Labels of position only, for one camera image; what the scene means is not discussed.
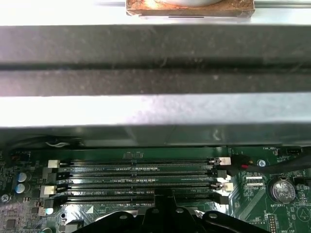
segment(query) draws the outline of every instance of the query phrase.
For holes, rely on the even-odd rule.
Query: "green circuit board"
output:
[[[208,183],[218,181],[219,178],[201,174],[193,175],[200,169],[207,169],[201,161],[207,158],[232,157],[235,154],[250,156],[250,163],[272,165],[299,156],[303,153],[300,147],[200,147],[200,148],[123,148],[123,149],[92,149],[92,150],[22,150],[15,151],[12,159],[14,166],[4,167],[0,162],[0,232],[5,233],[40,233],[50,228],[53,233],[70,233],[70,229],[81,227],[95,221],[97,218],[116,210],[137,209],[151,207],[152,201],[138,199],[136,201],[120,200],[119,196],[133,195],[132,189],[126,189],[125,183],[137,185],[135,197],[151,196],[155,183],[183,184],[176,187],[176,195],[209,195],[214,190],[202,187],[187,187],[187,184]],[[69,165],[76,172],[71,178],[55,181],[58,186],[75,187],[70,192],[72,199],[60,203],[54,208],[46,208],[42,197],[42,188],[47,185],[44,169],[50,160],[62,161],[65,165],[58,168],[59,174],[65,173]],[[111,166],[105,172],[118,173],[118,177],[102,178],[102,166],[93,163],[118,164],[118,161],[132,161],[134,164],[153,163],[147,169],[141,165],[122,168]],[[167,165],[171,161],[187,161],[176,166]],[[125,180],[123,174],[129,169],[136,169],[137,176],[133,180]],[[26,187],[17,191],[20,184],[18,175],[28,174],[22,183]],[[91,176],[89,184],[86,175]],[[294,177],[311,177],[311,170],[295,171],[286,174],[263,175],[260,173],[240,172],[235,177],[227,177],[226,182],[233,183],[232,191],[220,191],[227,195],[229,204],[218,204],[210,200],[180,201],[179,205],[187,206],[199,211],[217,210],[238,219],[254,224],[272,233],[308,233],[311,232],[311,193],[308,186],[294,185]],[[293,199],[289,203],[281,203],[271,197],[271,183],[276,180],[289,181],[295,188]],[[90,185],[87,192],[79,189],[79,184]],[[67,195],[68,191],[60,189],[60,195]],[[105,200],[116,197],[116,201]],[[66,228],[72,222],[79,222],[73,228]]]

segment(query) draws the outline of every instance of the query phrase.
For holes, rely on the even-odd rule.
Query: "chip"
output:
[[[32,208],[31,209],[31,213],[32,214],[38,214],[39,213],[39,208],[37,208],[37,207]]]
[[[15,223],[16,223],[15,219],[9,219],[6,222],[6,229],[14,229],[15,228]]]

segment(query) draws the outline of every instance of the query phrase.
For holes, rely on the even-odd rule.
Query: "metal sheet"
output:
[[[0,127],[310,123],[310,98],[309,93],[7,97],[0,99]]]

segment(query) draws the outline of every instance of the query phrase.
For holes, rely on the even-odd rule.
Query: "electronic component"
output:
[[[39,208],[38,208],[38,207],[31,208],[30,213],[32,213],[32,214],[38,214],[38,213],[39,213]]]
[[[285,179],[273,179],[268,183],[269,196],[275,202],[289,204],[294,201],[296,191],[294,185]]]
[[[30,185],[28,183],[19,183],[15,187],[15,192],[18,194],[27,193],[30,190]]]
[[[15,219],[9,219],[6,222],[6,229],[14,229],[15,228],[15,224],[16,224],[16,220]]]
[[[60,160],[49,160],[48,161],[48,168],[59,168],[60,167]]]
[[[40,190],[40,197],[41,198],[48,198],[50,195],[55,195],[56,194],[56,185],[43,185],[41,186]]]
[[[30,179],[31,179],[31,174],[28,172],[21,172],[17,176],[17,181],[21,183],[25,181],[29,181]]]
[[[231,165],[231,158],[230,157],[220,157],[219,158],[219,165],[225,166],[225,165]]]
[[[269,214],[268,215],[268,224],[269,224],[269,230],[271,233],[276,233],[276,218],[275,215]]]
[[[73,222],[66,224],[65,233],[72,233],[72,232],[78,230],[79,228],[82,227],[82,224],[83,223],[81,221],[73,221]]]

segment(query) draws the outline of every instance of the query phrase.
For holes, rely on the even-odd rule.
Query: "dimm slot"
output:
[[[154,183],[163,182],[163,179],[177,179],[178,181],[208,181],[211,179],[207,175],[180,175],[180,176],[136,176],[131,177],[83,177],[82,179],[60,180],[57,184],[83,184],[83,183]]]
[[[128,165],[135,164],[136,166],[147,166],[147,165],[159,165],[166,166],[173,164],[205,164],[211,165],[209,161],[215,161],[219,158],[206,158],[206,159],[188,159],[188,160],[141,160],[141,159],[123,159],[123,160],[109,160],[109,161],[71,161],[70,166],[100,166],[100,165]]]
[[[115,176],[115,175],[128,175],[128,176],[137,176],[137,175],[144,175],[144,176],[156,176],[159,174],[169,175],[169,174],[185,174],[185,175],[207,175],[208,171],[119,171],[119,172],[71,172],[69,175],[73,178],[86,178],[88,176]]]
[[[207,185],[206,182],[176,182],[176,183],[107,183],[104,185],[98,184],[69,184],[68,188],[79,189],[85,188],[118,188],[118,187],[150,187],[150,188],[160,188],[160,187],[201,187]]]
[[[173,188],[174,192],[193,191],[196,193],[212,192],[209,187],[184,187]],[[73,189],[59,193],[61,196],[109,196],[109,195],[151,195],[155,189],[152,188],[123,188],[123,189]]]
[[[198,167],[201,169],[212,169],[213,166],[207,163],[195,164],[144,164],[144,165],[93,165],[93,166],[77,166],[77,167],[61,167],[58,172],[93,172],[93,171],[120,171],[120,170],[161,170],[165,167]]]

